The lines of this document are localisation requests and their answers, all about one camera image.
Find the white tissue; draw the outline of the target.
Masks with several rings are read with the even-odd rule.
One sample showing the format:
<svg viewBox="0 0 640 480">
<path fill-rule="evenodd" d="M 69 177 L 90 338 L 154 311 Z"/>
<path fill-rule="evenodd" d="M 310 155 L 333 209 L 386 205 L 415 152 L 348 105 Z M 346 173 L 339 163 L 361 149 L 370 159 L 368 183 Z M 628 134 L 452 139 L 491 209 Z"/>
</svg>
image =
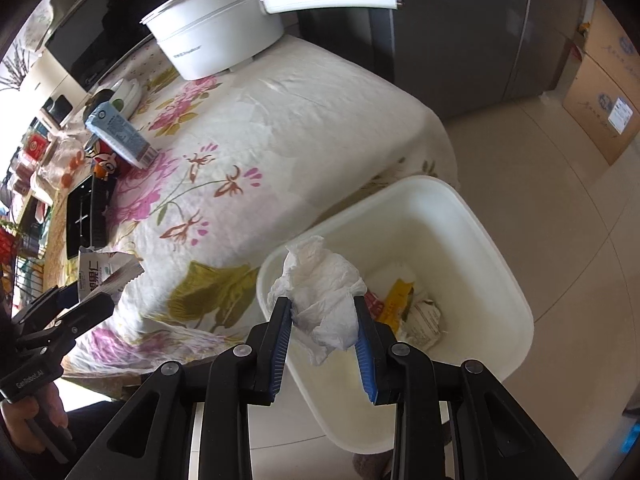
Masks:
<svg viewBox="0 0 640 480">
<path fill-rule="evenodd" d="M 309 363 L 319 366 L 333 351 L 356 344 L 355 298 L 367 292 L 367 285 L 356 266 L 326 248 L 319 235 L 289 244 L 286 250 L 282 274 L 268 292 L 268 309 L 281 297 L 291 300 L 294 338 Z"/>
</svg>

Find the cardboard box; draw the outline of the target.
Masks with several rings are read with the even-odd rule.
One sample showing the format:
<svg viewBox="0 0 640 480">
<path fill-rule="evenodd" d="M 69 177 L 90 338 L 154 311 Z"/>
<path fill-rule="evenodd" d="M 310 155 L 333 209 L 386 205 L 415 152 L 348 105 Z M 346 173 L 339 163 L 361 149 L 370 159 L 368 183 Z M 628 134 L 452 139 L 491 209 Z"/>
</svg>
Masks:
<svg viewBox="0 0 640 480">
<path fill-rule="evenodd" d="M 582 62 L 563 107 L 609 164 L 639 134 L 639 49 L 601 0 L 594 2 Z"/>
</svg>

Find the red cartoon drink can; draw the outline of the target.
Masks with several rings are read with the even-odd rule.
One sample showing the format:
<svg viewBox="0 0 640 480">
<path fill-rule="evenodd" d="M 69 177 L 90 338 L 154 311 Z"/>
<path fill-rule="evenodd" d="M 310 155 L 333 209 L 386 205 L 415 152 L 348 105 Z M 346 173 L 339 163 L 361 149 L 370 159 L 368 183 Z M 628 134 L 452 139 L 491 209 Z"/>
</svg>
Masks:
<svg viewBox="0 0 640 480">
<path fill-rule="evenodd" d="M 131 170 L 131 166 L 115 153 L 106 143 L 97 140 L 93 144 L 92 171 L 93 174 L 102 180 L 109 177 L 126 177 Z"/>
</svg>

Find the red crumpled package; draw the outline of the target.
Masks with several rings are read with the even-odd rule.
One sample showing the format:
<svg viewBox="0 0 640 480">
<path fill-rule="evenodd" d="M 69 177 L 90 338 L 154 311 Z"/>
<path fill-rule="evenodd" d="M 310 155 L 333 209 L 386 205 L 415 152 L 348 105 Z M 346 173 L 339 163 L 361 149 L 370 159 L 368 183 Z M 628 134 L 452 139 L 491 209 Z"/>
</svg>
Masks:
<svg viewBox="0 0 640 480">
<path fill-rule="evenodd" d="M 372 318 L 378 318 L 384 310 L 383 301 L 370 290 L 364 294 L 363 298 Z"/>
</svg>

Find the white plastic trash bin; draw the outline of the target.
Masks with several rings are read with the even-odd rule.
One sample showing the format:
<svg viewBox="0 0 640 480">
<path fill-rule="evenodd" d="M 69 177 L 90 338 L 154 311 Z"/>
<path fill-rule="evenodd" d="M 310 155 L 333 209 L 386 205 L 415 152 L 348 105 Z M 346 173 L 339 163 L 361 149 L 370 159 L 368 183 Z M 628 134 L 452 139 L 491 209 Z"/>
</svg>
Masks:
<svg viewBox="0 0 640 480">
<path fill-rule="evenodd" d="M 429 177 L 396 182 L 310 229 L 385 299 L 403 281 L 413 288 L 402 339 L 432 360 L 484 363 L 499 380 L 524 362 L 534 319 L 518 282 L 473 211 L 448 184 Z M 394 442 L 395 409 L 373 405 L 354 350 L 320 365 L 292 341 L 288 371 L 326 436 L 339 448 L 378 454 Z"/>
</svg>

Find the white pecan kernels bag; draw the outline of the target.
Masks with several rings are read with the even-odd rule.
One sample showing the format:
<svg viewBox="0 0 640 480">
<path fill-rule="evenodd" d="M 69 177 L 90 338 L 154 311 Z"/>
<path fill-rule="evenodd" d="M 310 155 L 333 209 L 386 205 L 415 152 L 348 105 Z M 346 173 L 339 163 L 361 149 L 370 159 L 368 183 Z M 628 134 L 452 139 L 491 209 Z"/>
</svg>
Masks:
<svg viewBox="0 0 640 480">
<path fill-rule="evenodd" d="M 126 252 L 94 252 L 81 248 L 78 255 L 78 299 L 107 294 L 114 304 L 125 287 L 144 272 L 140 261 Z"/>
</svg>

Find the blue milk carton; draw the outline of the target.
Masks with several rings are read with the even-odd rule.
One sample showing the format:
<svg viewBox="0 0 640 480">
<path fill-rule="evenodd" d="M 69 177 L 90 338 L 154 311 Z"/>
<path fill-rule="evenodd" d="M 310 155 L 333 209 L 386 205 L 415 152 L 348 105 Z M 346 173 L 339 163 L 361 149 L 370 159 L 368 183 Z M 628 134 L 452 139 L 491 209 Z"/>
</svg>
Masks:
<svg viewBox="0 0 640 480">
<path fill-rule="evenodd" d="M 157 150 L 119 114 L 110 101 L 99 104 L 88 116 L 85 125 L 131 166 L 146 169 L 156 159 Z"/>
</svg>

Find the black plastic food tray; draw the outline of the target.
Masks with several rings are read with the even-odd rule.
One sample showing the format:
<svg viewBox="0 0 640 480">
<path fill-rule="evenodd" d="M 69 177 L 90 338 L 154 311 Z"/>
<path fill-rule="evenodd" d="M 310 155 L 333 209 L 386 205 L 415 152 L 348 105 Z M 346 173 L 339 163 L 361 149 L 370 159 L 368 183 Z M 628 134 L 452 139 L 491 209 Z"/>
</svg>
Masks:
<svg viewBox="0 0 640 480">
<path fill-rule="evenodd" d="M 66 257 L 76 258 L 80 248 L 101 249 L 107 245 L 106 212 L 117 179 L 93 174 L 76 185 L 66 200 Z"/>
</svg>

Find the black microwave oven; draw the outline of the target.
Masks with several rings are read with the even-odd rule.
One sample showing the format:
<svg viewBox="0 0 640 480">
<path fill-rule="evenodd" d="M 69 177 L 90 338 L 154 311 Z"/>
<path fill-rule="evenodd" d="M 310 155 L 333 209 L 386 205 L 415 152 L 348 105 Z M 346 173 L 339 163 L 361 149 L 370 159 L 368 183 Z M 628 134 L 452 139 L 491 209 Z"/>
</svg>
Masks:
<svg viewBox="0 0 640 480">
<path fill-rule="evenodd" d="M 88 90 L 151 37 L 142 18 L 167 0 L 51 0 L 44 47 Z"/>
</svg>

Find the white ceramic plate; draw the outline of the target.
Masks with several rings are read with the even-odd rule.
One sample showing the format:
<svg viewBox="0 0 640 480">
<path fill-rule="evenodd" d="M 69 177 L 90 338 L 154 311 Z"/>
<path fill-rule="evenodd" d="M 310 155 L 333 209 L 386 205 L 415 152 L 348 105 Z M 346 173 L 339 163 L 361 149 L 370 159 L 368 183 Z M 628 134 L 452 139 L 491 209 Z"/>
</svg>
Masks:
<svg viewBox="0 0 640 480">
<path fill-rule="evenodd" d="M 129 119 L 142 99 L 142 88 L 137 79 L 119 79 L 111 86 L 111 90 L 111 104 L 123 118 Z"/>
</svg>

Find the white electric cooking pot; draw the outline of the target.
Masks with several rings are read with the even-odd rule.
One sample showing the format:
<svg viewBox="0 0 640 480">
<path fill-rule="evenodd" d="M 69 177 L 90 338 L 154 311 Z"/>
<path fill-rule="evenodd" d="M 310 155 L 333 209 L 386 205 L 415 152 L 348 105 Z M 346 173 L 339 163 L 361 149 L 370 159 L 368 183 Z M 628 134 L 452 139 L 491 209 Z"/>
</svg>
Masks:
<svg viewBox="0 0 640 480">
<path fill-rule="evenodd" d="M 141 24 L 185 80 L 243 65 L 284 35 L 282 13 L 337 8 L 396 10 L 402 0 L 168 0 Z"/>
</svg>

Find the red labelled box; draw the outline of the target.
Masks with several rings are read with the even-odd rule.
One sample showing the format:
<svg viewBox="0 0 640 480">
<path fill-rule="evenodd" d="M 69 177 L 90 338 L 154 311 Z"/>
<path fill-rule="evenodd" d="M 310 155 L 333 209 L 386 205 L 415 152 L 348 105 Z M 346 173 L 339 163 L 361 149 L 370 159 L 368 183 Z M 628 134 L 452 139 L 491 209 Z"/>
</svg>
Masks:
<svg viewBox="0 0 640 480">
<path fill-rule="evenodd" d="M 40 162 L 47 153 L 50 141 L 38 132 L 29 133 L 24 141 L 25 154 L 35 162 Z"/>
</svg>

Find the floral tablecloth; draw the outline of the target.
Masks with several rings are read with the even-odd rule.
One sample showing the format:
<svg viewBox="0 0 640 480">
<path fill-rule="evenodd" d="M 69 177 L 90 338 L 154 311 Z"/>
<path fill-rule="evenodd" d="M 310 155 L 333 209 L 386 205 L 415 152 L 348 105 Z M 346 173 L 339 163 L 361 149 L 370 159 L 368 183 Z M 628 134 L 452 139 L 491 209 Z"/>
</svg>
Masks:
<svg viewBox="0 0 640 480">
<path fill-rule="evenodd" d="M 109 396 L 164 361 L 243 340 L 260 317 L 260 265 L 315 223 L 405 177 L 458 184 L 432 110 L 305 40 L 194 81 L 151 41 L 108 76 L 122 79 L 141 84 L 131 121 L 157 158 L 118 178 L 105 248 L 143 271 L 63 361 L 68 378 Z"/>
</svg>

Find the stainless steel refrigerator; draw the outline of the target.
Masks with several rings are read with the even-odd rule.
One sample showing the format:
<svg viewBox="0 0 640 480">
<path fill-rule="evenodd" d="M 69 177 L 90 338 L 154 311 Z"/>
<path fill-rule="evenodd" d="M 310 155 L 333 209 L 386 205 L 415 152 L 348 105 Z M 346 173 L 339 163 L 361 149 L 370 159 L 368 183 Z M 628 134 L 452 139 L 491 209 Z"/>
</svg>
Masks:
<svg viewBox="0 0 640 480">
<path fill-rule="evenodd" d="M 583 1 L 404 0 L 304 11 L 299 29 L 449 118 L 553 89 Z"/>
</svg>

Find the yellow sandwich cookie wrapper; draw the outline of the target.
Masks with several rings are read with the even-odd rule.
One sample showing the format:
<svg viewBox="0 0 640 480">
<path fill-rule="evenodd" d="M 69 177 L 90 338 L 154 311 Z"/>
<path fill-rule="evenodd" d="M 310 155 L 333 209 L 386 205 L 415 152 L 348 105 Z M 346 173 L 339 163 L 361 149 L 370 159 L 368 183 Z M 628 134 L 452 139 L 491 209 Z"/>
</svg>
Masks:
<svg viewBox="0 0 640 480">
<path fill-rule="evenodd" d="M 383 307 L 375 321 L 390 326 L 394 333 L 400 329 L 402 317 L 411 307 L 414 294 L 414 283 L 398 278 L 383 300 Z"/>
</svg>

